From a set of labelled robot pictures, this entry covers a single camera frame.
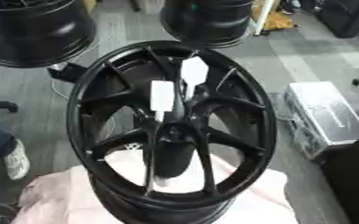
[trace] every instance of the rim lip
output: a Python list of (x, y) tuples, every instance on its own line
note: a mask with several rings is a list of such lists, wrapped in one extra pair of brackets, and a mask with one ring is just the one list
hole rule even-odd
[(79, 55), (83, 51), (87, 50), (88, 47), (94, 42), (96, 28), (94, 26), (93, 31), (87, 37), (79, 39), (77, 42), (77, 47), (68, 51), (68, 53), (61, 55), (57, 58), (52, 59), (43, 59), (43, 60), (34, 60), (31, 63), (13, 63), (8, 60), (0, 59), (0, 66), (2, 67), (15, 67), (15, 68), (35, 68), (35, 67), (48, 67), (54, 64), (58, 64), (67, 60), (72, 59), (73, 57)]
[(257, 98), (259, 101), (264, 103), (266, 115), (264, 116), (265, 126), (265, 134), (268, 136), (270, 141), (265, 141), (265, 149), (266, 153), (263, 156), (262, 160), (257, 164), (257, 168), (255, 171), (247, 177), (241, 184), (237, 185), (237, 187), (233, 187), (230, 191), (226, 193), (218, 194), (219, 197), (210, 197), (206, 198), (203, 201), (185, 201), (185, 202), (176, 202), (174, 205), (172, 202), (163, 201), (158, 199), (153, 199), (150, 197), (144, 197), (141, 195), (136, 196), (135, 193), (131, 193), (130, 189), (125, 189), (125, 187), (116, 185), (113, 182), (106, 181), (103, 174), (100, 172), (100, 169), (94, 165), (94, 161), (83, 156), (82, 147), (83, 143), (83, 135), (81, 133), (81, 124), (79, 120), (79, 114), (81, 112), (81, 108), (77, 106), (78, 100), (84, 95), (85, 91), (87, 90), (91, 81), (94, 80), (99, 71), (104, 67), (103, 63), (105, 61), (115, 61), (121, 59), (124, 56), (131, 55), (133, 53), (139, 52), (140, 48), (145, 48), (146, 46), (166, 46), (167, 48), (175, 48), (178, 47), (179, 49), (187, 49), (189, 51), (196, 50), (191, 45), (186, 45), (181, 42), (177, 41), (147, 41), (136, 43), (133, 45), (128, 45), (126, 47), (120, 48), (113, 52), (106, 54), (105, 56), (101, 57), (97, 60), (88, 70), (86, 73), (82, 75), (80, 80), (75, 84), (74, 89), (70, 95), (69, 102), (67, 105), (67, 133), (69, 136), (69, 140), (71, 145), (74, 148), (74, 151), (77, 157), (80, 159), (81, 163), (87, 168), (88, 172), (93, 176), (93, 178), (97, 178), (101, 181), (104, 185), (106, 185), (110, 191), (118, 194), (120, 197), (130, 200), (138, 201), (139, 203), (155, 206), (155, 207), (167, 207), (168, 209), (179, 209), (179, 210), (189, 210), (189, 209), (198, 209), (200, 207), (210, 207), (212, 205), (216, 205), (222, 203), (223, 201), (231, 200), (237, 194), (241, 193), (249, 186), (251, 186), (266, 170), (267, 165), (270, 163), (272, 156), (275, 151), (276, 146), (276, 138), (277, 138), (277, 124), (275, 115), (273, 112), (273, 107), (271, 102), (268, 98), (268, 95), (265, 91), (261, 88), (261, 86), (256, 82), (256, 80), (244, 70), (239, 64), (234, 62), (232, 59), (220, 54), (218, 52), (209, 50), (209, 49), (200, 49), (202, 51), (206, 51), (208, 54), (213, 54), (215, 57), (219, 57), (222, 64), (228, 64), (234, 66), (238, 69), (238, 72), (244, 75), (243, 77), (246, 79), (244, 80), (250, 87), (253, 87), (254, 93), (257, 93)]
[(41, 5), (36, 5), (36, 6), (32, 6), (32, 7), (25, 7), (25, 8), (11, 8), (11, 9), (0, 9), (0, 13), (28, 13), (28, 12), (32, 12), (32, 13), (37, 13), (39, 14), (40, 10), (46, 10), (50, 9), (51, 7), (55, 7), (53, 9), (51, 9), (51, 11), (54, 10), (60, 10), (63, 7), (67, 7), (69, 4), (74, 3), (75, 1), (78, 0), (57, 0), (57, 1), (53, 1), (50, 3), (45, 3), (45, 4), (41, 4)]
[(218, 41), (216, 40), (214, 41), (203, 41), (202, 39), (193, 39), (193, 38), (187, 38), (184, 35), (179, 34), (178, 32), (176, 32), (175, 30), (173, 30), (170, 25), (165, 21), (165, 10), (162, 10), (160, 12), (160, 23), (162, 24), (163, 28), (165, 29), (165, 31), (167, 33), (169, 33), (170, 35), (172, 35), (175, 39), (178, 39), (180, 41), (186, 42), (186, 43), (190, 43), (192, 45), (195, 46), (204, 46), (204, 47), (212, 47), (212, 48), (227, 48), (227, 47), (231, 47), (231, 46), (237, 46), (239, 44), (241, 44), (243, 41), (246, 40), (247, 37), (249, 37), (249, 23), (250, 21), (248, 21), (248, 28), (246, 29), (245, 33), (243, 35), (241, 35), (240, 37), (237, 38), (233, 38), (230, 40), (226, 40), (226, 41)]

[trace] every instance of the chair wheel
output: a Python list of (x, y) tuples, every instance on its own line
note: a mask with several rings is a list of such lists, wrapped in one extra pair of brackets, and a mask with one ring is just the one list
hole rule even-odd
[(17, 113), (18, 112), (18, 105), (15, 103), (11, 103), (8, 107), (8, 111), (10, 111), (10, 113)]
[(359, 86), (359, 80), (358, 79), (354, 79), (352, 83), (356, 87)]

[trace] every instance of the black tire rim stack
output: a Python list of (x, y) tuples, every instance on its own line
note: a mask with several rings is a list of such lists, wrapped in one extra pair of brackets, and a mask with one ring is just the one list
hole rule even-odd
[[(185, 109), (183, 117), (155, 122), (149, 110), (151, 81), (175, 81), (179, 90), (180, 62), (193, 56), (209, 65), (208, 81), (196, 89), (192, 101), (180, 100)], [(133, 129), (98, 139), (96, 133), (122, 107), (134, 111), (137, 122)], [(212, 114), (225, 123), (229, 133), (208, 125)], [(212, 223), (265, 171), (277, 136), (272, 105), (249, 73), (218, 52), (173, 41), (130, 45), (97, 60), (70, 96), (67, 129), (99, 200), (124, 223)], [(204, 170), (201, 191), (164, 193), (153, 189), (159, 146), (163, 142), (175, 146), (172, 129), (199, 155)], [(104, 159), (132, 143), (144, 146), (144, 185), (130, 182)], [(210, 144), (236, 148), (244, 157), (237, 170), (219, 184), (211, 167)]]
[(82, 0), (0, 0), (0, 66), (48, 67), (95, 38)]

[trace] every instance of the white pole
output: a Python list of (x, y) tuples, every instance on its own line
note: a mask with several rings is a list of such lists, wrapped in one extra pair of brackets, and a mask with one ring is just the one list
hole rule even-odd
[(260, 35), (261, 31), (264, 28), (264, 24), (267, 21), (268, 15), (270, 15), (270, 11), (272, 9), (274, 0), (265, 0), (263, 10), (261, 11), (260, 17), (258, 17), (256, 32), (255, 35)]

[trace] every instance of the sneaker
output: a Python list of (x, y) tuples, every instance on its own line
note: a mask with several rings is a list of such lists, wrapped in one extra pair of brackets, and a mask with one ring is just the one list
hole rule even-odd
[(286, 15), (294, 14), (294, 8), (292, 7), (292, 4), (286, 0), (283, 0), (282, 2), (280, 2), (279, 8)]
[(12, 180), (22, 179), (30, 170), (30, 161), (25, 155), (25, 146), (17, 139), (15, 150), (4, 158), (8, 176)]
[(299, 0), (292, 0), (292, 7), (299, 9), (301, 6)]

